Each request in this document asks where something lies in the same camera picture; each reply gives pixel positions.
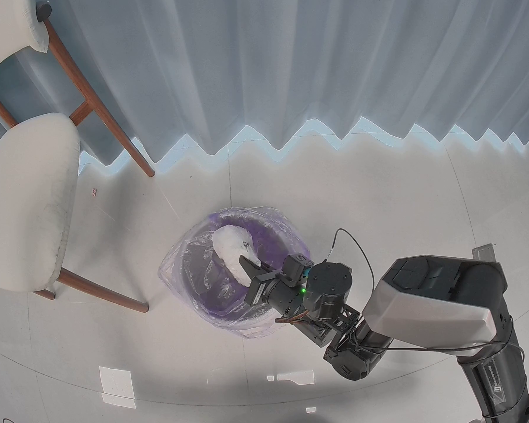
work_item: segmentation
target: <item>chair backrest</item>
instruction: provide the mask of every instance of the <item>chair backrest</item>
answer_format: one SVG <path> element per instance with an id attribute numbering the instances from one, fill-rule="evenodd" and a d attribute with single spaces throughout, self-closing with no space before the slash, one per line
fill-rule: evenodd
<path id="1" fill-rule="evenodd" d="M 24 47 L 46 53 L 49 35 L 37 22 L 35 0 L 0 0 L 0 63 Z"/>

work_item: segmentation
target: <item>purple trash bag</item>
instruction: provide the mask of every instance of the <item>purple trash bag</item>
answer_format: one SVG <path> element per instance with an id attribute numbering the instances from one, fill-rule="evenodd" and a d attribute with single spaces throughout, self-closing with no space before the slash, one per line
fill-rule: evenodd
<path id="1" fill-rule="evenodd" d="M 280 324 L 268 304 L 249 307 L 248 288 L 239 284 L 214 252 L 212 234 L 222 226 L 243 227 L 253 237 L 257 256 L 274 269 L 289 254 L 310 252 L 291 222 L 270 207 L 227 208 L 192 227 L 163 260 L 158 275 L 178 298 L 214 327 L 244 338 L 264 337 Z"/>

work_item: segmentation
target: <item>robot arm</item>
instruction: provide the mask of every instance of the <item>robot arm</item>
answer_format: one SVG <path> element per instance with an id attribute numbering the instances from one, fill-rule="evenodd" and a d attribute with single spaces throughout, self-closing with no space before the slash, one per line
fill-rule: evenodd
<path id="1" fill-rule="evenodd" d="M 522 352 L 503 293 L 501 265 L 447 257 L 397 260 L 363 313 L 346 305 L 351 269 L 301 254 L 281 270 L 240 264 L 252 279 L 245 301 L 268 303 L 318 346 L 343 377 L 366 377 L 396 338 L 457 356 L 487 423 L 529 422 Z"/>

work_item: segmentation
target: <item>floor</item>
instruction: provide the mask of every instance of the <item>floor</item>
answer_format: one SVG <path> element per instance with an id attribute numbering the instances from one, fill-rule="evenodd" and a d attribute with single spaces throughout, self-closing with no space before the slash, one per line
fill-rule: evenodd
<path id="1" fill-rule="evenodd" d="M 183 140 L 165 161 L 170 166 L 154 178 L 131 161 L 114 174 L 86 165 L 64 261 L 147 300 L 147 314 L 58 283 L 55 301 L 0 290 L 0 422 L 480 418 L 454 357 L 388 352 L 366 379 L 346 381 L 294 328 L 243 340 L 185 307 L 158 278 L 158 266 L 187 229 L 230 206 L 280 209 L 315 261 L 344 227 L 362 243 L 377 278 L 398 257 L 470 258 L 475 246 L 494 243 L 529 377 L 529 145 L 489 133 L 475 142 L 461 131 L 440 143 L 422 130 L 391 143 L 360 130 L 342 142 L 301 131 L 282 155 L 255 136 L 236 138 L 213 157 Z M 348 303 L 361 309 L 370 278 L 360 252 L 341 236 L 331 260 L 353 268 Z M 112 375 L 106 368 L 130 372 L 123 375 L 133 389 L 110 388 L 100 377 L 102 369 Z M 294 372 L 308 383 L 279 380 Z"/>

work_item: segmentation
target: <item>curtain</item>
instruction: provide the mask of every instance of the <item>curtain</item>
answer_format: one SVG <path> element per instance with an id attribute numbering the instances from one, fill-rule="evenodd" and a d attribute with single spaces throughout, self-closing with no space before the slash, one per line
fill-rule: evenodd
<path id="1" fill-rule="evenodd" d="M 307 119 L 397 137 L 458 125 L 529 141 L 529 0 L 49 0 L 51 22 L 129 137 L 158 161 L 184 134 L 213 154 L 245 125 L 281 148 Z M 70 114 L 50 53 L 0 64 L 19 121 Z M 82 148 L 121 146 L 92 114 Z"/>

